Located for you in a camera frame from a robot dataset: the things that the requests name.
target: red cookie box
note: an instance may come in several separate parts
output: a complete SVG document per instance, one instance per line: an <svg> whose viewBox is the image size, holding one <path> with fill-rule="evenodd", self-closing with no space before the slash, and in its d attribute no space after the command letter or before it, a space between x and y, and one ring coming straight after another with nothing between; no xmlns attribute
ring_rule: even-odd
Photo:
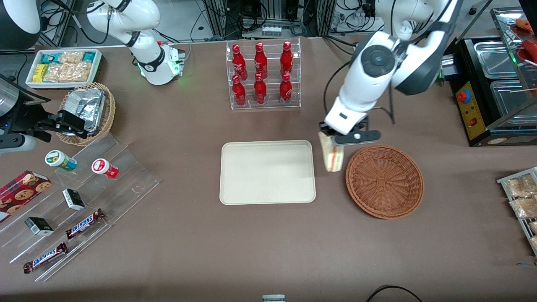
<svg viewBox="0 0 537 302"><path fill-rule="evenodd" d="M40 174L24 171L0 188L0 222L15 214L41 192L50 188L50 180Z"/></svg>

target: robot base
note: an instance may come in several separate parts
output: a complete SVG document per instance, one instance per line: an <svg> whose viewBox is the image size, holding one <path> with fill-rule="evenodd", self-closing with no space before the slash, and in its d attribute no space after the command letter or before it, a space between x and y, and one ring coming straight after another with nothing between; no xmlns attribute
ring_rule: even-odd
<svg viewBox="0 0 537 302"><path fill-rule="evenodd" d="M143 70L140 64L138 64L142 76L153 85L164 85L175 77L183 75L185 53L179 54L176 48L168 45L161 45L161 47L164 50L164 60L155 71L148 72Z"/></svg>

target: small black box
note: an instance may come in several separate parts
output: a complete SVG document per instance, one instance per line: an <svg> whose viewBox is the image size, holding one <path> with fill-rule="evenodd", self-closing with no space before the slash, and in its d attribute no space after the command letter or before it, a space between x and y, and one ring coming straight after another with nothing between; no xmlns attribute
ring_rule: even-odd
<svg viewBox="0 0 537 302"><path fill-rule="evenodd" d="M54 232L50 225L48 225L47 221L41 217L28 217L24 223L35 235L49 236Z"/></svg>
<svg viewBox="0 0 537 302"><path fill-rule="evenodd" d="M81 211L84 209L84 207L86 207L82 201L82 198L80 197L80 194L78 194L76 190L65 189L62 193L63 198L66 200L67 206L71 209Z"/></svg>

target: clear acrylic shelf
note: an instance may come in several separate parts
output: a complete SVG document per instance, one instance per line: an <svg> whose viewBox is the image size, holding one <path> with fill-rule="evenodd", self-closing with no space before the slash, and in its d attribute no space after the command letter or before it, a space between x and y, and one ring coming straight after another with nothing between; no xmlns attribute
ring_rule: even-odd
<svg viewBox="0 0 537 302"><path fill-rule="evenodd" d="M49 177L50 189L37 196L15 215L0 224L0 247L2 254L13 265L20 267L65 241L69 253L60 255L51 263L38 267L28 275L36 282L46 281L105 231L110 229L128 210L157 186L158 181L127 150L127 146L108 134L82 149L75 156L75 170L67 172L56 169ZM119 175L109 179L91 171L91 163L105 158L119 168ZM75 211L67 207L63 199L64 189L77 190L86 207ZM98 208L105 218L98 220L83 233L67 240L65 231L71 229ZM53 228L48 237L34 235L24 224L28 217L43 217Z"/></svg>
<svg viewBox="0 0 537 302"><path fill-rule="evenodd" d="M293 71L291 73L291 84L293 85L291 103L287 106L280 104L280 57L283 52L284 42L291 42L291 53L293 53ZM268 77L265 79L267 86L267 102L264 105L259 105L255 100L255 92L253 85L255 83L256 69L253 59L256 55L256 47L252 41L241 40L228 42L226 47L226 64L228 73L228 86L229 86L229 99L231 109L265 109L265 108L290 108L300 107L302 105L301 94L301 51L300 51L300 39L266 39L262 40L263 49L267 56L268 62ZM233 52L231 47L237 44L241 47L241 53L246 60L246 71L248 72L248 79L242 84L246 90L246 106L239 107L235 103L233 98L233 82L231 78L235 74L233 69Z"/></svg>

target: yellow control panel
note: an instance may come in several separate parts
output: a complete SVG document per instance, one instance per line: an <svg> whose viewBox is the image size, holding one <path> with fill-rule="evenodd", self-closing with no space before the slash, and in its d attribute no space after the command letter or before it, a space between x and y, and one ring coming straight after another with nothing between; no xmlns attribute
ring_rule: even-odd
<svg viewBox="0 0 537 302"><path fill-rule="evenodd" d="M457 91L455 97L461 110L462 120L465 123L466 133L472 140L485 132L485 123L483 122L483 117L481 117L470 82Z"/></svg>

